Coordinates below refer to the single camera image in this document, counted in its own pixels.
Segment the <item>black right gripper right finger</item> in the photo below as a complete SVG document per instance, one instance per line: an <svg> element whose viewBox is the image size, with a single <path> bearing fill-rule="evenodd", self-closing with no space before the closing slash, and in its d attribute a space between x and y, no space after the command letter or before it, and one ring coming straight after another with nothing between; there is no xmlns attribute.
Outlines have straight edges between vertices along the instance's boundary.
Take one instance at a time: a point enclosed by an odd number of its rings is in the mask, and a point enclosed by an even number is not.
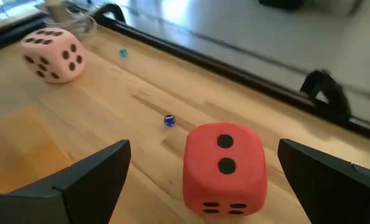
<svg viewBox="0 0 370 224"><path fill-rule="evenodd" d="M370 169L290 139L277 155L311 223L370 223Z"/></svg>

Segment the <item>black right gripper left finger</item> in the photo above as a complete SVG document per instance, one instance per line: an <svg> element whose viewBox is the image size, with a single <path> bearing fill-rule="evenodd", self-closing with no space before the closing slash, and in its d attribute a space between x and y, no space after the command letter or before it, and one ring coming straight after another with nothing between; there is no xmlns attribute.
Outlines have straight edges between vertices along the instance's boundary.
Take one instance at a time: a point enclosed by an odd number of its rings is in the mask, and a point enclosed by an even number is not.
<svg viewBox="0 0 370 224"><path fill-rule="evenodd" d="M118 141L54 174L0 194L0 224L109 223L131 160Z"/></svg>

